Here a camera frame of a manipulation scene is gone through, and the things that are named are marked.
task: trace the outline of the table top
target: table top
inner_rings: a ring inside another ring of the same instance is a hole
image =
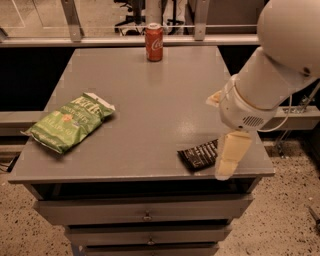
[[[164,48],[161,62],[144,48],[77,49],[44,115],[96,93],[116,112],[82,143],[59,155],[29,139],[11,183],[68,183],[214,178],[188,170],[177,150],[219,138],[218,109],[206,105],[230,75],[215,46]],[[271,160],[257,133],[234,177],[269,176]]]

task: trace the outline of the green chip bag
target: green chip bag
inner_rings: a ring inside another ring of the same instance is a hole
[[[45,116],[23,134],[63,154],[99,127],[114,111],[113,105],[94,93],[84,93]]]

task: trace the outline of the soda can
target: soda can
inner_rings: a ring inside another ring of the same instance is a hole
[[[158,23],[150,23],[146,28],[145,41],[147,59],[160,61],[163,55],[163,29]]]

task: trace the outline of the drawer handle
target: drawer handle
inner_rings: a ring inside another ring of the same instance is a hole
[[[152,240],[152,238],[150,237],[148,243],[148,245],[155,245],[156,243]]]
[[[146,215],[142,217],[143,221],[152,221],[152,217],[150,216],[150,213],[146,211]]]

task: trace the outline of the drawer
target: drawer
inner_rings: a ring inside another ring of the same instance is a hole
[[[97,225],[66,228],[65,235],[74,245],[158,245],[169,243],[212,243],[224,240],[230,226],[214,221]]]
[[[159,222],[239,218],[251,195],[212,195],[38,201],[35,210],[52,225]]]
[[[216,244],[174,244],[154,246],[101,246],[84,247],[86,256],[212,256],[218,251]]]

